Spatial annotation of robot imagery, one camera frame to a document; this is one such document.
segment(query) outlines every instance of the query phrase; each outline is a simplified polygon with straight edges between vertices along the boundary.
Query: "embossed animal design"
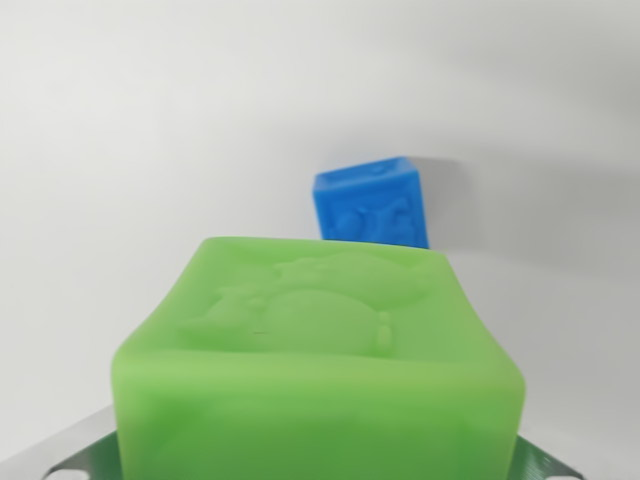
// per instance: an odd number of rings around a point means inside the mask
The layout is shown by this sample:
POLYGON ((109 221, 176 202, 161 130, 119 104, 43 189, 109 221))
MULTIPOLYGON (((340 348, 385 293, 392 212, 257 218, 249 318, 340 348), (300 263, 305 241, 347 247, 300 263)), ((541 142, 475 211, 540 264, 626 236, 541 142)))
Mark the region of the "embossed animal design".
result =
POLYGON ((336 239, 410 244, 416 232, 409 207, 409 200, 400 197, 381 208, 354 208, 337 218, 332 236, 336 239))
POLYGON ((422 297, 427 288, 420 267, 364 253, 269 268, 274 280, 222 288, 204 315, 185 321, 180 329, 189 345, 386 356, 393 345, 389 312, 422 297))

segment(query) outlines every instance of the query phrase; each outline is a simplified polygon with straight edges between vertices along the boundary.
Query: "green block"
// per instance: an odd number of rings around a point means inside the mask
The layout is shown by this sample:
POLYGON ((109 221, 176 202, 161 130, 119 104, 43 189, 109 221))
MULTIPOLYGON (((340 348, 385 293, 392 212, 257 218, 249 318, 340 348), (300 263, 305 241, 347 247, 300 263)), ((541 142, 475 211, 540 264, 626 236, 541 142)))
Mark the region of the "green block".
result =
POLYGON ((524 381, 440 253, 213 238, 113 394, 127 480, 503 480, 524 381))

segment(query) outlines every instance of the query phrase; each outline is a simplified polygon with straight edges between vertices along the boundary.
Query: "blue rubber block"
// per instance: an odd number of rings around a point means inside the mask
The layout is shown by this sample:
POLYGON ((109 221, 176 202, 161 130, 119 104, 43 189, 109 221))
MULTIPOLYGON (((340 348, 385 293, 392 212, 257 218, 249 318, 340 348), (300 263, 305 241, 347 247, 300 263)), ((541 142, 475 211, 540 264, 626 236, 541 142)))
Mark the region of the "blue rubber block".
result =
POLYGON ((320 173, 313 197, 325 240, 429 248, 420 175, 405 157, 320 173))

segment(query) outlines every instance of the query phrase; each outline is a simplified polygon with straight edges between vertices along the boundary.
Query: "rubber cube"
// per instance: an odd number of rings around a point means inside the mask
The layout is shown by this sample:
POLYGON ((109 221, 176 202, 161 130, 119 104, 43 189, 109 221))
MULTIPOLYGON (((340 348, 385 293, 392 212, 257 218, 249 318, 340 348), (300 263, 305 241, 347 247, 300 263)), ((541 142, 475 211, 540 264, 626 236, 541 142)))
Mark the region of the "rubber cube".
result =
POLYGON ((504 480, 523 379, 437 252, 206 240, 113 361, 125 480, 504 480))
POLYGON ((429 247, 420 176, 405 157, 321 173, 313 195, 324 239, 429 247))

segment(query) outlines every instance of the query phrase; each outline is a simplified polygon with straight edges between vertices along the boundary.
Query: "green rubber block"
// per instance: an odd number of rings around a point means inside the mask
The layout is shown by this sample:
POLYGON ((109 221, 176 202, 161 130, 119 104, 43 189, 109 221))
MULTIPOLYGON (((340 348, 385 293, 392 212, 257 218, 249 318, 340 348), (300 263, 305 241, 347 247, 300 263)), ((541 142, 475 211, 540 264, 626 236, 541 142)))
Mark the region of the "green rubber block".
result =
POLYGON ((126 480, 503 480, 524 381, 440 253, 213 238, 113 395, 126 480))

